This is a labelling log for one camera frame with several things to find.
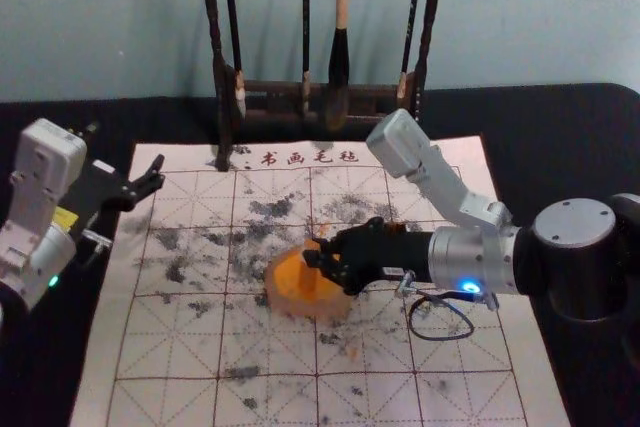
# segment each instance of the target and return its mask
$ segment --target grid paper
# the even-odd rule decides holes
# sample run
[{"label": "grid paper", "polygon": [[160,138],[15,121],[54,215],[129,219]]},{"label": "grid paper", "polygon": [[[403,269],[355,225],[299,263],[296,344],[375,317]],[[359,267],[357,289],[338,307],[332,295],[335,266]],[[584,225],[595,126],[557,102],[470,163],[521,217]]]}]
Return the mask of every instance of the grid paper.
[{"label": "grid paper", "polygon": [[[440,146],[469,188],[495,196],[479,139]],[[74,425],[567,424],[525,298],[501,296],[499,313],[454,301],[476,331],[448,342],[408,331],[414,299],[390,282],[331,325],[270,312],[264,268],[310,234],[376,215],[447,225],[364,144],[239,146],[228,173],[211,147],[139,145],[132,177],[158,153],[164,188],[118,226]],[[421,315],[425,334],[464,329],[446,309]]]}]

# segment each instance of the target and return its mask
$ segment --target blue wall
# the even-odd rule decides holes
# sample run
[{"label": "blue wall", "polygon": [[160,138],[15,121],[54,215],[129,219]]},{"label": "blue wall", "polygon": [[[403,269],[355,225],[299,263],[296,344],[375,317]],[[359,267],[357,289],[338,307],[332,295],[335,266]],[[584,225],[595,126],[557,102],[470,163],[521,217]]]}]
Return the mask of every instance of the blue wall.
[{"label": "blue wall", "polygon": [[[301,0],[237,2],[245,75],[298,80]],[[352,82],[397,81],[408,4],[351,0]],[[312,0],[314,80],[334,9]],[[210,62],[203,0],[0,0],[0,100],[212,95]],[[640,91],[640,0],[440,0],[428,87],[574,81]]]}]

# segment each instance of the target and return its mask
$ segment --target blue led light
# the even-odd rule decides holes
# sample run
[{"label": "blue led light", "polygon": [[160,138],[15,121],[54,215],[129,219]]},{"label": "blue led light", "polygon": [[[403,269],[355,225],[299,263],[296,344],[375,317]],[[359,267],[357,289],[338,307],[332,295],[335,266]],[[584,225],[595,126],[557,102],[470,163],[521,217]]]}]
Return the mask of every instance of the blue led light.
[{"label": "blue led light", "polygon": [[467,281],[462,283],[462,290],[464,290],[465,292],[469,292],[471,294],[479,294],[480,286],[475,282]]}]

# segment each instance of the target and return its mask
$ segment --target orange sponge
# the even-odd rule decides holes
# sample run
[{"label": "orange sponge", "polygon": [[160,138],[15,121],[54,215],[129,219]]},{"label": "orange sponge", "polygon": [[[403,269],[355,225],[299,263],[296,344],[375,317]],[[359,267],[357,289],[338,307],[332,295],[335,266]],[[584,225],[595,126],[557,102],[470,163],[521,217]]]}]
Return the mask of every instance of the orange sponge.
[{"label": "orange sponge", "polygon": [[265,272],[265,287],[273,310],[320,321],[346,317],[351,297],[323,277],[319,269],[308,267],[302,257],[303,250],[319,248],[316,242],[306,240],[303,246],[271,261]]}]

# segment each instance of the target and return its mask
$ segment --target black tablecloth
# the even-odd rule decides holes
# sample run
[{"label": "black tablecloth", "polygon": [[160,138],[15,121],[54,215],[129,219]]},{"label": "black tablecloth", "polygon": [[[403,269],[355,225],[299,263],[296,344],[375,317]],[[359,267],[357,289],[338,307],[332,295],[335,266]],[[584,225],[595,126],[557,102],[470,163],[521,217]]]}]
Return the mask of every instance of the black tablecloth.
[{"label": "black tablecloth", "polygon": [[[0,179],[12,170],[20,131],[46,116],[63,126],[102,125],[91,154],[123,172],[135,142],[216,142],[208,99],[138,99],[0,104]],[[640,193],[640,96],[611,84],[503,87],[428,93],[421,125],[433,139],[482,134],[496,190],[518,223],[566,197]],[[360,133],[350,133],[347,138]],[[318,139],[316,130],[256,127],[244,142]],[[0,182],[0,219],[10,200]],[[100,230],[115,230],[115,216]],[[0,351],[0,425],[66,425],[106,261],[67,269],[23,328]],[[571,324],[532,299],[565,406],[576,426],[640,425],[640,374],[620,334],[640,316],[640,285],[619,319]]]}]

